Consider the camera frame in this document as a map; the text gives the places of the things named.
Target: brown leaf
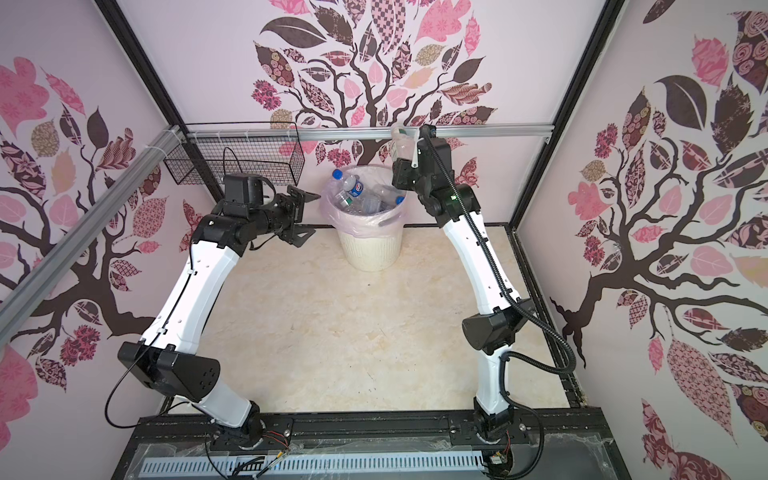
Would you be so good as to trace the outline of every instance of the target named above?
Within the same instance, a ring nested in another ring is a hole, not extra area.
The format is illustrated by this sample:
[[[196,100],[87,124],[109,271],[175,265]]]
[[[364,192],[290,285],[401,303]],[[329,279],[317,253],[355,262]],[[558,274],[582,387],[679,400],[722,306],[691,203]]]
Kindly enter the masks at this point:
[[[718,340],[739,352],[751,352],[762,348],[765,342],[768,342],[768,333],[761,329],[737,328]]]

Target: bottle label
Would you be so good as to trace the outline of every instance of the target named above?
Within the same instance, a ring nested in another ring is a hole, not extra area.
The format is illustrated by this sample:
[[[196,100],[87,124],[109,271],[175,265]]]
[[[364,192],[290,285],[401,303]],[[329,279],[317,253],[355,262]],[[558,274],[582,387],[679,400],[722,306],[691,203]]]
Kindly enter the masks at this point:
[[[353,197],[359,197],[359,195],[362,193],[362,184],[360,182],[355,182],[355,186],[352,187],[352,190],[349,191],[349,194]]]

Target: aluminum rail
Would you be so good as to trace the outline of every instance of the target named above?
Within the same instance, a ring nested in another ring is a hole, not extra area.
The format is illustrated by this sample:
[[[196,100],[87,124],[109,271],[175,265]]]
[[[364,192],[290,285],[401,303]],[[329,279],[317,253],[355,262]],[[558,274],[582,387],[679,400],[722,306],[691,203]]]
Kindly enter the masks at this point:
[[[165,158],[165,152],[170,152],[179,145],[180,137],[179,127],[169,126],[160,132],[117,178],[114,185],[8,295],[0,310],[0,346],[11,339],[38,304],[54,289],[104,225],[125,205],[141,182]]]
[[[296,130],[287,128],[231,130],[230,124],[220,124],[225,127],[222,130],[211,129],[212,124],[207,124],[204,129],[194,130],[196,127],[189,124],[189,139],[195,138],[232,138],[232,137],[271,137],[271,136],[295,136]],[[552,124],[492,124],[492,125],[445,125],[437,127],[437,136],[449,137],[549,137],[552,134]],[[391,138],[390,127],[350,127],[350,128],[302,128],[299,129],[299,139],[302,141],[338,141],[338,140],[379,140]],[[418,127],[406,127],[406,130],[415,131]]]

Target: pink wall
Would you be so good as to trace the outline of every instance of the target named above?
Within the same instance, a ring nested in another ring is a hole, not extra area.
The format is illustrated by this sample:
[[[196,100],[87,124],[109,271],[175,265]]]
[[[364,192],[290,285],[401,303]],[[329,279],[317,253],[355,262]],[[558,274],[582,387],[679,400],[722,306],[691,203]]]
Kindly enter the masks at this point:
[[[766,477],[767,58],[765,2],[630,2],[521,227],[633,478]]]
[[[165,122],[91,2],[15,2],[0,14],[4,298]],[[184,262],[184,235],[211,206],[202,187],[178,187],[157,169],[2,347],[4,477],[111,475],[131,432],[103,417],[124,372],[117,350],[161,308]],[[160,400],[128,377],[112,419],[135,422]]]

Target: tree decal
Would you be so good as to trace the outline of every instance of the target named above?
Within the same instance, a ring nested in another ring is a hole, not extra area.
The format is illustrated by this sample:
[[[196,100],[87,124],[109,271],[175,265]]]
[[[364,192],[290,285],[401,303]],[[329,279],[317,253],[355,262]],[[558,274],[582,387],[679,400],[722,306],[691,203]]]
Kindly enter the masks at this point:
[[[0,273],[0,283],[10,290],[95,204],[95,186],[104,182],[106,188],[111,187],[114,180],[108,172],[127,168],[136,155],[130,128],[111,137],[98,108],[86,115],[86,106],[66,82],[46,74],[52,90],[49,92],[35,84],[36,67],[29,60],[16,58],[14,64],[18,73],[13,74],[12,83],[0,87],[2,115],[7,118],[18,111],[21,117],[6,123],[15,130],[21,121],[43,117],[51,120],[32,130],[31,150],[20,146],[20,138],[0,132],[0,154],[10,173],[5,183],[10,186],[0,187],[0,231],[8,240],[0,242],[0,269],[20,272],[15,276]],[[7,72],[7,68],[0,67],[0,76]],[[15,109],[15,103],[28,103],[25,92],[45,99],[57,94],[61,110],[51,116],[46,111],[40,114],[36,106]],[[87,177],[77,179],[76,162],[84,167]],[[165,215],[166,199],[151,197],[160,179],[158,167],[72,265],[77,283],[40,303],[31,317],[42,317],[42,321],[34,322],[41,325],[23,329],[11,338],[12,342],[23,336],[36,338],[27,358],[44,382],[66,391],[67,369],[93,359],[101,340],[142,333],[154,320],[136,317],[130,311],[120,312],[116,292],[129,292],[127,279],[141,274],[129,257],[152,253],[160,246],[149,240],[160,229]],[[118,245],[130,237],[140,239],[132,245]]]
[[[671,2],[657,4],[668,7]],[[733,15],[739,45],[762,40],[765,46],[765,13]],[[747,358],[768,343],[768,333],[740,325],[737,316],[715,318],[707,310],[730,304],[768,316],[765,296],[744,298],[734,290],[745,281],[768,287],[768,258],[754,255],[754,250],[768,247],[768,215],[742,218],[748,203],[759,207],[766,202],[768,137],[762,143],[744,139],[753,127],[758,133],[752,137],[760,134],[750,95],[763,104],[764,77],[751,72],[763,71],[768,47],[760,54],[763,67],[747,73],[738,71],[742,64],[736,52],[733,65],[726,66],[725,48],[717,39],[695,38],[698,80],[681,74],[661,78],[656,83],[666,91],[665,108],[651,105],[643,89],[621,127],[609,124],[598,132],[594,154],[599,160],[581,170],[584,181],[568,195],[574,214],[584,221],[574,237],[584,242],[591,270],[586,294],[575,310],[550,300],[565,320],[563,335],[573,337],[586,368],[582,330],[604,294],[616,291],[616,309],[627,315],[629,329],[649,333],[649,368],[654,373],[666,365],[680,391],[734,441],[735,405],[768,440],[768,377],[764,366]],[[734,70],[725,75],[724,68]],[[713,104],[707,102],[707,92],[717,95]],[[679,134],[665,133],[668,121]],[[703,141],[702,134],[711,141]],[[702,234],[687,229],[694,223]],[[744,253],[727,254],[734,247]],[[676,293],[682,286],[697,287],[700,294]],[[699,350],[708,346],[725,346],[731,353]],[[743,380],[763,386],[742,386]],[[666,437],[646,435],[644,441],[648,458],[659,468],[695,463],[709,470],[708,478],[726,478],[702,458],[674,453]]]
[[[492,84],[470,83],[483,58],[470,58],[481,29],[468,15],[469,0],[270,2],[293,15],[267,22],[254,42],[266,77],[254,82],[251,97],[273,112],[274,122],[419,126],[429,118],[440,125],[484,124],[495,110],[479,105]],[[370,20],[363,21],[369,10]],[[391,151],[388,140],[302,145],[305,154],[314,151],[317,164],[327,159],[336,167],[384,162]],[[460,178],[472,184],[474,169],[472,159]]]

